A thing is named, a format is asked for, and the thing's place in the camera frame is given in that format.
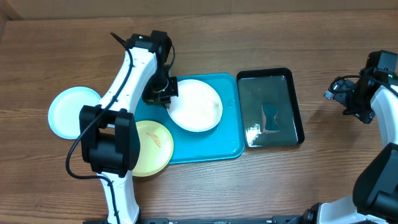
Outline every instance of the light blue plate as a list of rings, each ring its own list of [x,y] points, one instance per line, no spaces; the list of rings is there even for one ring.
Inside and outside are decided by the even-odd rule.
[[[244,151],[244,135],[238,86],[233,76],[226,73],[190,75],[177,80],[196,79],[213,87],[223,103],[223,116],[213,129],[193,133],[180,128],[160,106],[148,106],[138,102],[136,121],[151,120],[163,124],[172,134],[174,152],[169,164],[234,159]]]
[[[101,97],[91,88],[76,86],[60,93],[49,108],[51,130],[61,138],[76,139],[80,135],[79,114],[84,105],[95,106]]]

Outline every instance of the blue tray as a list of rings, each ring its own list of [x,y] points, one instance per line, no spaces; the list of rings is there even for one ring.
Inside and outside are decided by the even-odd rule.
[[[171,120],[165,108],[146,105],[142,100],[138,102],[134,115],[136,121],[156,121],[170,131],[174,140],[174,152],[169,164],[234,159],[240,156],[245,141],[235,78],[226,73],[177,77],[178,81],[185,79],[203,81],[217,91],[223,103],[223,116],[219,125],[201,133],[186,131]]]

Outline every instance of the wood grain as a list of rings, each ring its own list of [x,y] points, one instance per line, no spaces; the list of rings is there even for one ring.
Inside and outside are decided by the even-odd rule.
[[[398,9],[396,0],[6,0],[23,19]]]
[[[105,93],[124,55],[111,31],[124,38],[167,31],[177,51],[174,75],[291,69],[305,131],[301,146],[246,149],[235,160],[168,166],[135,179],[144,217],[301,214],[348,195],[381,150],[377,120],[343,116],[323,93],[336,76],[356,74],[368,53],[398,52],[395,27],[397,11],[9,21],[0,45],[0,222],[107,216],[100,182],[66,173],[72,142],[51,132],[47,110],[72,86]],[[80,153],[72,169],[91,174]]]
[[[1,43],[2,34],[4,32],[4,29],[6,28],[6,22],[8,20],[6,14],[2,9],[2,5],[3,2],[0,0],[0,43]]]

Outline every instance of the white bowl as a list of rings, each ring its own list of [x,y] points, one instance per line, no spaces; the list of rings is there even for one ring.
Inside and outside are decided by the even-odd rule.
[[[214,128],[223,115],[223,104],[209,84],[193,79],[178,82],[178,97],[171,97],[167,112],[181,128],[201,132]]]

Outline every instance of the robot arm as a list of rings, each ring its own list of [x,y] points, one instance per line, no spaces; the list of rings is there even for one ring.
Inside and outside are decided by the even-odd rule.
[[[165,32],[153,31],[151,36],[133,34],[124,41],[113,36],[126,48],[124,62],[108,92],[99,105],[84,106],[80,112],[80,129],[88,124],[107,106],[128,76],[117,100],[98,122],[81,139],[83,160],[90,163],[93,172],[108,178],[113,185],[114,198],[107,181],[103,184],[109,215],[107,223],[117,224],[117,214],[122,224],[135,224],[139,207],[134,197],[132,170],[137,164],[140,144],[134,113],[138,101],[167,106],[170,97],[178,95],[177,79],[169,77],[167,61],[172,46]],[[101,133],[100,129],[115,128],[113,134]]]
[[[395,91],[398,86],[392,85]],[[385,148],[390,142],[398,144],[398,98],[384,86],[376,91],[371,99],[371,108],[379,121],[381,142]]]
[[[314,206],[312,222],[395,223],[398,220],[398,108],[397,75],[394,73],[397,54],[385,51],[369,54],[366,67],[360,71],[357,83],[339,80],[325,97],[346,106],[343,114],[353,114],[364,123],[376,115],[383,150],[358,177],[353,194],[332,203]]]

